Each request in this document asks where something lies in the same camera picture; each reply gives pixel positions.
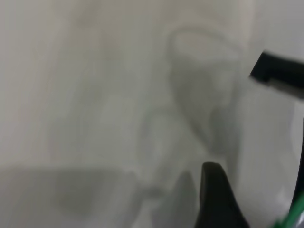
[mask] green object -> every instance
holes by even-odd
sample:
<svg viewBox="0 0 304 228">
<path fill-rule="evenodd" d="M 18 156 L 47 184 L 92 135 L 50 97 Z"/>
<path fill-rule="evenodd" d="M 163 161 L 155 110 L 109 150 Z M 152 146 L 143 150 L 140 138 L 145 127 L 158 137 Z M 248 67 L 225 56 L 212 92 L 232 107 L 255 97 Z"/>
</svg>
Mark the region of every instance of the green object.
<svg viewBox="0 0 304 228">
<path fill-rule="evenodd" d="M 301 214 L 304 212 L 304 194 L 295 202 L 290 208 L 287 216 L 282 220 L 276 222 L 272 228 L 293 228 L 299 220 Z"/>
</svg>

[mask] white cloth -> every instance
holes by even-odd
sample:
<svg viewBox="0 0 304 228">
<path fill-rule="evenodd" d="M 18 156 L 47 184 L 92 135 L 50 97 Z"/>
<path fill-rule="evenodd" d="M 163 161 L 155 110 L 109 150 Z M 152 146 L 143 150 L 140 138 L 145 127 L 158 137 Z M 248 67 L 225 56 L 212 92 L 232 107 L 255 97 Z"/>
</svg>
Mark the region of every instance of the white cloth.
<svg viewBox="0 0 304 228">
<path fill-rule="evenodd" d="M 252 227 L 288 210 L 294 102 L 247 77 L 262 1 L 1 4 L 1 227 L 191 228 L 207 161 Z"/>
</svg>

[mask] white surface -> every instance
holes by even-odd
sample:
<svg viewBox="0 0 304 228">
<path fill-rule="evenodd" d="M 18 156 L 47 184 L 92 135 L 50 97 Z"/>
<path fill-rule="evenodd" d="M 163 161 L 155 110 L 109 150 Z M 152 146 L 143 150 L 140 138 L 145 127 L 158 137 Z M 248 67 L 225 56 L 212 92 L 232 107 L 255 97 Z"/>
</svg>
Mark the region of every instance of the white surface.
<svg viewBox="0 0 304 228">
<path fill-rule="evenodd" d="M 300 6 L 1 0 L 0 226 L 192 227 L 206 161 L 252 227 L 271 224 L 303 112 L 247 76 L 264 44 L 302 57 Z"/>
</svg>

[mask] black object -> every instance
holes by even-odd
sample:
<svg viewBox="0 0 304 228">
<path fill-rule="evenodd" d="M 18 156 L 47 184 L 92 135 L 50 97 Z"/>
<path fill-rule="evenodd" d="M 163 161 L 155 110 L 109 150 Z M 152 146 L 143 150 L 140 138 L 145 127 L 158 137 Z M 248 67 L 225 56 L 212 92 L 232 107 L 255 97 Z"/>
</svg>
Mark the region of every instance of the black object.
<svg viewBox="0 0 304 228">
<path fill-rule="evenodd" d="M 249 228 L 221 165 L 203 164 L 199 200 L 195 228 Z"/>
<path fill-rule="evenodd" d="M 265 85 L 304 99 L 304 64 L 263 52 L 250 74 Z"/>
<path fill-rule="evenodd" d="M 304 99 L 304 64 L 263 52 L 251 77 Z M 304 133 L 299 173 L 293 205 L 304 192 Z M 249 228 L 235 200 L 221 165 L 207 162 L 202 166 L 200 211 L 195 228 Z"/>
<path fill-rule="evenodd" d="M 300 159 L 300 167 L 298 172 L 298 178 L 296 180 L 296 185 L 294 189 L 294 197 L 291 205 L 293 205 L 300 195 L 304 192 L 304 124 L 303 124 L 303 139 L 302 139 L 302 152 Z"/>
</svg>

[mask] blurry object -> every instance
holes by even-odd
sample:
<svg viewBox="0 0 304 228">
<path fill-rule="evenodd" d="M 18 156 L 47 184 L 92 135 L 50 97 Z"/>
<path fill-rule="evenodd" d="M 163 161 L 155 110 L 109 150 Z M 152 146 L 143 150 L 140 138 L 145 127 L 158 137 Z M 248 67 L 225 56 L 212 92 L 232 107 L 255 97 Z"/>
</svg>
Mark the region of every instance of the blurry object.
<svg viewBox="0 0 304 228">
<path fill-rule="evenodd" d="M 304 99 L 304 64 L 263 52 L 251 76 L 300 99 Z"/>
</svg>

